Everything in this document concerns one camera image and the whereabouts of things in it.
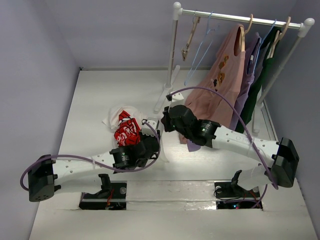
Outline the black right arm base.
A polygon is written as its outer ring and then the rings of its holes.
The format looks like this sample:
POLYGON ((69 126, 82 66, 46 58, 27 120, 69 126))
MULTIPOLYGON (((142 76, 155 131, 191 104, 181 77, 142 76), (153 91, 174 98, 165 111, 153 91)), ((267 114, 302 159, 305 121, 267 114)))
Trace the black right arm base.
POLYGON ((245 190, 238 186, 241 172, 238 170, 230 181, 214 183, 213 196, 218 210, 263 209, 259 191, 254 193, 252 189, 245 190))

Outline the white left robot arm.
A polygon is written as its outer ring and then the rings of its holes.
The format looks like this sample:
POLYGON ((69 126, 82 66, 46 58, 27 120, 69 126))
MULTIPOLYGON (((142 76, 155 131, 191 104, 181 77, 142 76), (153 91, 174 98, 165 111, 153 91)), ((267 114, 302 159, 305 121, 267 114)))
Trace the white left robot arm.
POLYGON ((41 202, 56 193, 83 189, 81 178, 96 175, 99 179, 93 191, 104 198, 112 187, 107 171, 113 174, 135 173, 145 170, 156 162, 161 152, 161 134, 139 133, 140 142, 120 146, 91 157, 70 154, 43 155, 30 165, 20 178, 21 187, 28 192, 30 202, 41 202))

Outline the white red printed t-shirt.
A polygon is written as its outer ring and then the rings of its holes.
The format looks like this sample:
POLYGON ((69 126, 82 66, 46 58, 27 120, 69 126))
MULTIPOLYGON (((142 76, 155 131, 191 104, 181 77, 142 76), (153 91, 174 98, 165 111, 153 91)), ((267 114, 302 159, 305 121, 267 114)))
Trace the white red printed t-shirt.
MULTIPOLYGON (((139 132, 147 136, 156 135, 159 132, 161 138, 161 127, 154 130, 147 122, 148 117, 137 108, 129 105, 116 106, 109 110, 109 115, 102 122, 107 125, 113 133, 112 143, 116 146, 110 151, 114 157, 113 167, 122 170, 135 169, 131 147, 140 141, 139 132)), ((163 162, 169 160, 161 150, 159 156, 163 162)))

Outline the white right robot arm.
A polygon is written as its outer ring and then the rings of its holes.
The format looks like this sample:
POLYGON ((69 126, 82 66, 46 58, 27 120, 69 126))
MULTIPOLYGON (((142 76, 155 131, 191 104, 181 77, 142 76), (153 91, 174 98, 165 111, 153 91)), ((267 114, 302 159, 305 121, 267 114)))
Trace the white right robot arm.
POLYGON ((283 188, 294 185, 299 156, 288 138, 283 137, 281 141, 249 139, 217 122, 197 119, 184 105, 165 107, 161 122, 165 132, 176 131, 197 146, 226 150, 258 161, 258 166, 234 174, 230 190, 235 196, 261 185, 283 188))

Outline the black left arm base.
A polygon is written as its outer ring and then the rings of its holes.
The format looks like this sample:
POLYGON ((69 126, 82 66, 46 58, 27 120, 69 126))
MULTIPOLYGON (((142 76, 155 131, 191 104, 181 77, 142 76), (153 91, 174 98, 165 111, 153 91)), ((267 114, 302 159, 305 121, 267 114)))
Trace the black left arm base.
POLYGON ((113 182, 108 174, 99 174, 98 177, 100 190, 94 194, 82 192, 78 207, 81 210, 126 210, 127 182, 113 182))

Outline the light blue wire hanger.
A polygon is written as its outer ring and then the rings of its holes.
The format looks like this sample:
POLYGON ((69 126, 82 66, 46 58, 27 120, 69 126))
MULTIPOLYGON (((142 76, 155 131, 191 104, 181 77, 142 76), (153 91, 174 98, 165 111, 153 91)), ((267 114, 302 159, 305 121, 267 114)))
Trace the light blue wire hanger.
POLYGON ((187 76, 186 76, 186 79, 184 81, 184 85, 187 86, 189 81, 192 79, 194 73, 196 72, 196 70, 198 69, 198 67, 200 66, 200 64, 202 63, 204 57, 206 56, 208 50, 210 49, 212 43, 213 43, 213 38, 211 38, 211 41, 208 45, 208 47, 206 48, 206 50, 204 51, 203 55, 200 57, 199 56, 199 53, 200 53, 200 50, 203 48, 203 45, 204 43, 207 41, 207 39, 209 39, 209 37, 212 36, 212 32, 215 32, 216 29, 215 28, 211 28, 210 27, 210 19, 211 19, 211 16, 213 15, 214 11, 212 11, 210 14, 209 14, 209 17, 207 18, 207 24, 206 24, 206 30, 205 30, 205 34, 204 34, 204 37, 202 39, 202 41, 200 42, 200 44, 198 45, 198 48, 197 48, 197 51, 195 53, 195 56, 193 58, 193 61, 192 61, 192 65, 191 65, 191 68, 190 70, 188 71, 187 73, 187 76))

